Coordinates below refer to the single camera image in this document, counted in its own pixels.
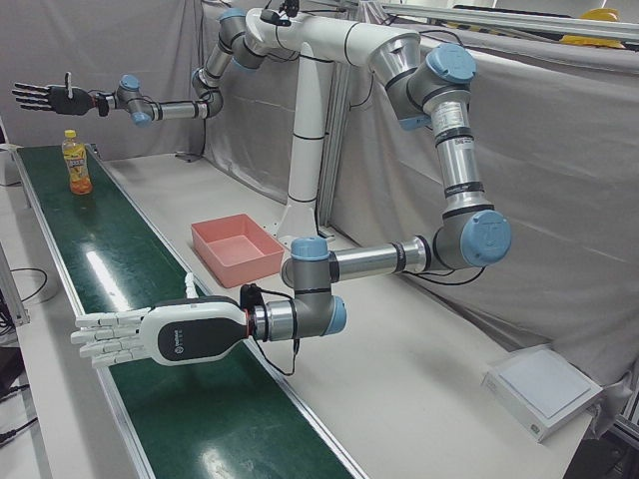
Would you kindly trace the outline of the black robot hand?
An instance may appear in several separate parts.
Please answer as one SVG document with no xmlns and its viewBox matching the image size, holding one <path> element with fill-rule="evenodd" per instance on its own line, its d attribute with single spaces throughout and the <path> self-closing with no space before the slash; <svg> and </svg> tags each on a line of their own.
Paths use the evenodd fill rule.
<svg viewBox="0 0 639 479">
<path fill-rule="evenodd" d="M 71 73 L 67 72 L 63 85 L 37 86 L 15 83 L 11 93 L 25 110 L 83 116 L 97 106 L 97 100 L 87 91 L 73 87 L 71 78 Z"/>
</svg>

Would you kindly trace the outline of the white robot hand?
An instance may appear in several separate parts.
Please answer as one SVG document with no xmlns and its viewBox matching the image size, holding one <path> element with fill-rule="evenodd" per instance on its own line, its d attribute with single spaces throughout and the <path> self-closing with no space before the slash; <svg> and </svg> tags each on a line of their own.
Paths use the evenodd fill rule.
<svg viewBox="0 0 639 479">
<path fill-rule="evenodd" d="M 186 296 L 151 307 L 76 317 L 71 342 L 95 368 L 151 358 L 165 366 L 217 361 L 251 335 L 247 314 L 227 296 L 199 296 L 194 275 Z"/>
</svg>

